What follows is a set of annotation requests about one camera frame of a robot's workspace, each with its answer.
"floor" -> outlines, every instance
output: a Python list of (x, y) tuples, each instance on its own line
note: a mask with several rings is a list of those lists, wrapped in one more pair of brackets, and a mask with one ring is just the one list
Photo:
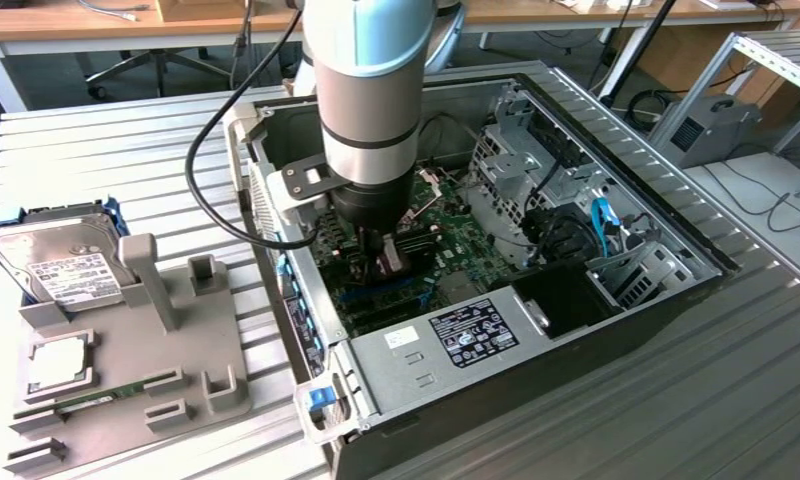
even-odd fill
[[(601, 44), (597, 31), (576, 30), (564, 32), (516, 32), (492, 36), (491, 46), (487, 51), (477, 48), (479, 34), (462, 35), (460, 46), (453, 55), (453, 66), (472, 66), (504, 62), (541, 60), (548, 66), (561, 68), (587, 85), (597, 64)], [(208, 62), (224, 70), (230, 69), (230, 47), (210, 47)], [(197, 50), (186, 50), (182, 55), (197, 58)], [(96, 69), (105, 69), (120, 61), (118, 52), (96, 52), (89, 54), (92, 65)], [(264, 75), (261, 85), (277, 84), (281, 76), (292, 76), (300, 58), (298, 44), (288, 45), (280, 57), (281, 71)], [(72, 54), (33, 55), (9, 57), (9, 69), (13, 72), (21, 92), (26, 94), (31, 109), (58, 108), (74, 105), (100, 103), (88, 92), (80, 65)], [(240, 76), (245, 76), (245, 67), (241, 64)], [(607, 73), (607, 66), (599, 69), (593, 82), (597, 83)], [(124, 73), (117, 78), (102, 83), (106, 88), (106, 102), (140, 100), (156, 97), (156, 79), (150, 64)], [(205, 73), (196, 72), (180, 65), (170, 65), (165, 76), (166, 94), (188, 95), (226, 89), (226, 81)], [(648, 88), (661, 88), (660, 84), (641, 71), (635, 71), (625, 82), (617, 96), (615, 108), (625, 107), (633, 94)], [(769, 145), (777, 139), (787, 126), (773, 131), (753, 132), (749, 140), (759, 145)], [(800, 135), (792, 143), (800, 146)], [(759, 146), (741, 149), (740, 153), (753, 153)], [(795, 164), (800, 167), (800, 150), (796, 152)]]

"green circuit board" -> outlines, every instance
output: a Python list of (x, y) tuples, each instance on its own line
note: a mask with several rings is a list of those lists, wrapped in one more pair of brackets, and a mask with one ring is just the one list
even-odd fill
[[(410, 210), (417, 211), (434, 197), (429, 183), (416, 175)], [(402, 224), (404, 231), (429, 231), (437, 226), (438, 239), (429, 266), (408, 276), (376, 286), (354, 282), (350, 267), (354, 255), (353, 226), (333, 213), (320, 220), (320, 235), (312, 246), (324, 283), (346, 330), (362, 335), (418, 315), (438, 310), (457, 299), (469, 298), (489, 290), (492, 283), (515, 272), (492, 246), (492, 239), (473, 216), (462, 209), (461, 191), (446, 179), (438, 188), (442, 196), (414, 218)]]

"hard drive label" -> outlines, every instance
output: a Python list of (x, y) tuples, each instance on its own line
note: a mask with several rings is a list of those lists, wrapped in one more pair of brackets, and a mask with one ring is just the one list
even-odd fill
[(488, 299), (430, 318), (429, 323), (453, 365), (460, 368), (519, 345)]
[(118, 281), (104, 254), (93, 253), (27, 265), (58, 305), (118, 295)]

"wooden desk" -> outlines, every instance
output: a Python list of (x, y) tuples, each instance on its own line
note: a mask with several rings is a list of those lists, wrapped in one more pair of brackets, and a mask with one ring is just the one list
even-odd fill
[[(785, 23), (791, 24), (800, 16), (800, 3), (796, 0), (780, 2), (788, 17)], [(101, 3), (129, 6), (137, 0), (104, 0)], [(491, 33), (613, 28), (621, 19), (621, 12), (616, 10), (600, 8), (579, 15), (548, 0), (464, 0), (464, 3), (468, 7), (464, 32), (485, 33), (483, 46)], [(653, 5), (635, 9), (628, 15), (624, 26), (633, 27), (635, 32), (605, 88), (621, 73), (657, 9), (659, 5)], [(26, 110), (2, 65), (6, 56), (229, 45), (240, 23), (237, 19), (164, 23), (154, 11), (136, 14), (140, 21), (129, 22), (88, 11), (74, 0), (30, 0), (22, 10), (0, 10), (0, 103), (6, 112)], [(252, 23), (254, 43), (274, 42), (290, 15), (282, 0), (258, 2), (258, 16)], [(699, 0), (679, 0), (664, 24), (732, 24), (759, 21), (760, 15), (760, 11), (720, 12)], [(292, 40), (300, 39), (301, 33), (296, 32)]]

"white sticker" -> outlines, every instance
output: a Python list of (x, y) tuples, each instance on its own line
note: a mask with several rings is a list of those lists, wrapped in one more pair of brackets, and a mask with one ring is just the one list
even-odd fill
[(118, 295), (118, 281), (102, 253), (29, 265), (41, 286), (60, 305)]
[(414, 340), (417, 340), (417, 332), (412, 325), (385, 334), (385, 342), (388, 342), (388, 348), (392, 350)]

